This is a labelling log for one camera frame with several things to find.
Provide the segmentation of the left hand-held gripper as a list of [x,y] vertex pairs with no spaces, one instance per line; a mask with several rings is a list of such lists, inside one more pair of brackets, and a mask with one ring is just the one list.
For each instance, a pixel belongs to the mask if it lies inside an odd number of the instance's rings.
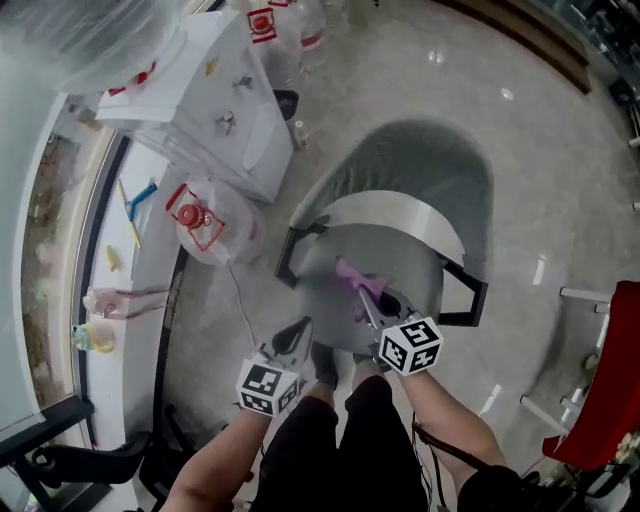
[[312,319],[301,317],[243,361],[236,384],[242,409],[268,417],[277,417],[286,409],[301,392],[312,334]]

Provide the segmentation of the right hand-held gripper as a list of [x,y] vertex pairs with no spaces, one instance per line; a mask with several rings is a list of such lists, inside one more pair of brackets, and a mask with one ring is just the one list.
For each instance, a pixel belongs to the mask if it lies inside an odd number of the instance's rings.
[[374,301],[366,288],[359,288],[360,318],[374,332],[378,359],[402,376],[434,366],[444,337],[430,316],[417,310],[401,293],[386,288]]

